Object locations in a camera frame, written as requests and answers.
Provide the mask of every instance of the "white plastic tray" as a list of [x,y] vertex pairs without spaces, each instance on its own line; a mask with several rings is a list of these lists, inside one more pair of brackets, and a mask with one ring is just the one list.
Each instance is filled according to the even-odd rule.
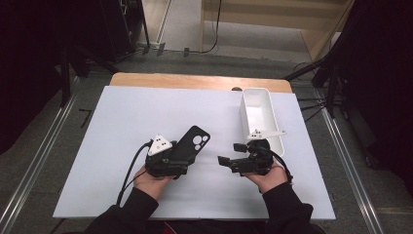
[[[263,88],[247,88],[243,90],[243,93],[241,118],[245,143],[247,142],[246,136],[255,130],[279,131],[268,90]],[[280,156],[284,154],[282,138],[280,136],[270,137],[267,140],[270,143],[271,150]]]

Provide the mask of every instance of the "white table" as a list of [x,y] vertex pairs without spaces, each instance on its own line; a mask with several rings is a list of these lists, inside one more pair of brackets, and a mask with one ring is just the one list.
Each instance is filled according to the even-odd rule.
[[[294,94],[271,93],[281,130],[284,161],[312,219],[335,215]],[[257,187],[218,165],[217,155],[242,158],[241,92],[106,87],[57,203],[54,217],[94,217],[116,202],[136,150],[156,134],[179,140],[193,125],[211,135],[188,175],[165,190],[152,218],[261,219],[267,211]],[[133,171],[144,163],[146,151]],[[123,202],[127,199],[127,190]]]

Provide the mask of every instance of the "tripod leg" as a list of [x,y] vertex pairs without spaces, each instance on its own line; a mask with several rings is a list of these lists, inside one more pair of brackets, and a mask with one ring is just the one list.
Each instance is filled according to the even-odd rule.
[[338,66],[334,65],[332,68],[330,83],[328,84],[328,94],[327,100],[325,102],[325,107],[327,108],[328,113],[331,118],[334,119],[334,96],[337,90],[337,79],[338,79]]
[[70,75],[69,61],[67,59],[67,48],[63,47],[60,51],[60,68],[61,68],[61,103],[60,107],[64,107],[70,98]]
[[142,19],[142,24],[143,24],[143,29],[145,30],[145,36],[146,36],[146,45],[148,46],[148,48],[151,46],[151,43],[149,42],[149,34],[148,34],[148,27],[146,25],[146,17],[145,17],[145,12],[143,11],[143,4],[142,4],[142,0],[137,0],[138,4],[139,4],[139,11],[140,11],[140,15],[141,15],[141,19]]

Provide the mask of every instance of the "black jacket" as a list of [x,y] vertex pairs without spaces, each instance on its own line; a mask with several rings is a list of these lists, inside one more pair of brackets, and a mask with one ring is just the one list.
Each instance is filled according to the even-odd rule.
[[[290,184],[283,183],[263,194],[267,206],[269,220],[265,225],[265,233],[322,233],[310,223],[313,207],[303,204],[292,190]],[[120,208],[112,206],[104,214],[97,217],[88,227],[88,234],[111,233],[147,233],[146,224],[149,216],[158,208],[158,202],[146,193],[134,188],[125,205]],[[171,226],[182,227],[182,223],[172,222]],[[183,228],[188,233],[190,228]],[[215,225],[216,233],[229,233],[224,225]]]

